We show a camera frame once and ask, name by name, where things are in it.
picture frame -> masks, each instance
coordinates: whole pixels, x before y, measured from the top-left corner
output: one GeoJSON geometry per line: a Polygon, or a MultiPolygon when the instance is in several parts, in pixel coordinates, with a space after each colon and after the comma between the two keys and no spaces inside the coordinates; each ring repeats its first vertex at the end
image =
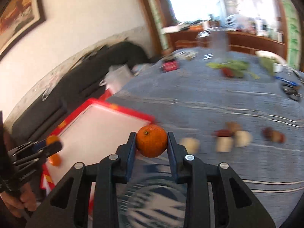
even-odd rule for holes
{"type": "Polygon", "coordinates": [[[43,21],[42,0],[9,0],[0,11],[0,61],[23,36],[43,21]]]}

tangerine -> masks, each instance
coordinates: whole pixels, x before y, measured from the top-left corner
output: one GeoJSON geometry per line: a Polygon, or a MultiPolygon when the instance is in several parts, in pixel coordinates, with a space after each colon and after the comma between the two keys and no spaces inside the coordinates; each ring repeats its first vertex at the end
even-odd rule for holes
{"type": "Polygon", "coordinates": [[[148,158],[160,156],[167,148],[166,131],[155,124],[143,126],[136,135],[136,147],[142,155],[148,158]]]}
{"type": "Polygon", "coordinates": [[[53,166],[59,166],[61,164],[61,158],[58,154],[53,154],[48,158],[48,161],[53,166]]]}

gray tablecloth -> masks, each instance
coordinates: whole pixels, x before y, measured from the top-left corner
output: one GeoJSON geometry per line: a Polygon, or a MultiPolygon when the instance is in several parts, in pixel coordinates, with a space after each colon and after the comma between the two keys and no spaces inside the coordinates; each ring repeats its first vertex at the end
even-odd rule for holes
{"type": "MultiPolygon", "coordinates": [[[[206,63],[212,61],[203,60],[204,55],[210,53],[209,49],[194,49],[198,51],[198,56],[191,61],[179,61],[179,70],[163,73],[159,61],[133,78],[108,101],[154,115],[166,131],[174,132],[177,142],[183,137],[200,140],[200,151],[196,156],[208,164],[217,165],[223,161],[230,164],[255,193],[278,227],[303,194],[304,100],[298,103],[288,99],[280,88],[281,81],[268,76],[255,56],[229,53],[232,59],[249,62],[250,71],[258,74],[259,80],[253,79],[249,74],[243,79],[228,79],[222,76],[220,70],[206,66],[206,63]],[[224,128],[227,121],[240,123],[244,130],[253,135],[253,141],[245,148],[233,148],[230,153],[217,153],[215,138],[211,134],[224,128]],[[283,132],[286,142],[279,144],[266,141],[261,130],[268,126],[283,132]]],[[[285,71],[277,75],[299,82],[295,75],[288,75],[285,71]]],[[[156,159],[141,158],[141,161],[147,164],[145,167],[149,164],[164,165],[163,168],[168,165],[166,152],[156,159]]],[[[134,178],[143,174],[143,166],[139,162],[137,164],[140,166],[135,167],[134,178]]],[[[171,200],[177,201],[178,194],[174,196],[171,200]]],[[[134,195],[132,198],[132,204],[130,200],[120,199],[120,205],[125,210],[124,217],[129,219],[126,227],[167,227],[166,224],[170,222],[166,218],[171,217],[172,221],[182,220],[179,210],[184,210],[183,208],[175,210],[175,218],[170,214],[151,218],[155,215],[136,211],[134,195]]],[[[149,209],[143,200],[145,199],[141,199],[141,208],[149,209]]],[[[181,197],[178,201],[183,203],[184,198],[181,197]]],[[[174,227],[182,226],[182,222],[172,224],[174,227]]]]}

blue tablecloth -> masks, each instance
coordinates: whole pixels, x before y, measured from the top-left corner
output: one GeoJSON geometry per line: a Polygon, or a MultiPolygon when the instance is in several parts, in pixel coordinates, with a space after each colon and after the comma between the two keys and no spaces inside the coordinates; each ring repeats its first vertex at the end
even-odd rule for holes
{"type": "MultiPolygon", "coordinates": [[[[206,66],[212,61],[203,60],[204,55],[210,53],[209,49],[194,49],[198,55],[191,61],[180,60],[180,69],[163,73],[159,61],[133,78],[108,101],[154,115],[166,131],[174,132],[177,142],[183,137],[197,138],[201,144],[196,156],[208,164],[217,165],[224,161],[231,165],[278,227],[303,194],[304,100],[298,103],[288,99],[281,90],[281,81],[270,77],[256,56],[229,52],[230,58],[249,62],[250,71],[258,74],[260,79],[255,80],[249,74],[243,79],[228,79],[220,70],[206,66]],[[217,153],[215,138],[211,134],[224,128],[227,121],[240,123],[253,135],[253,141],[245,148],[217,153]],[[266,141],[261,130],[269,126],[284,133],[286,142],[266,141]]],[[[283,71],[277,75],[299,83],[294,74],[283,71]]],[[[169,172],[166,152],[156,159],[141,157],[136,161],[133,180],[124,188],[130,194],[118,191],[120,219],[125,227],[182,227],[183,190],[177,191],[179,186],[169,182],[157,184],[154,179],[169,172]],[[154,181],[149,182],[149,174],[154,181]],[[171,189],[171,193],[159,192],[160,186],[166,191],[171,189]],[[159,210],[171,208],[171,214],[159,212],[153,215],[152,207],[160,196],[167,206],[159,210]],[[180,208],[173,210],[177,203],[180,208]]]]}

white plastic bag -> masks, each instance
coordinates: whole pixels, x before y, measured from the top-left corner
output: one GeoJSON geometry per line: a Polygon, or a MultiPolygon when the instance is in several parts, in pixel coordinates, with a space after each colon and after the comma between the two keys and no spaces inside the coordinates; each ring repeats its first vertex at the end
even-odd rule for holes
{"type": "Polygon", "coordinates": [[[110,71],[106,74],[104,81],[106,82],[107,88],[110,89],[110,92],[115,94],[120,91],[132,77],[133,75],[131,71],[125,64],[114,71],[110,69],[110,71]]]}

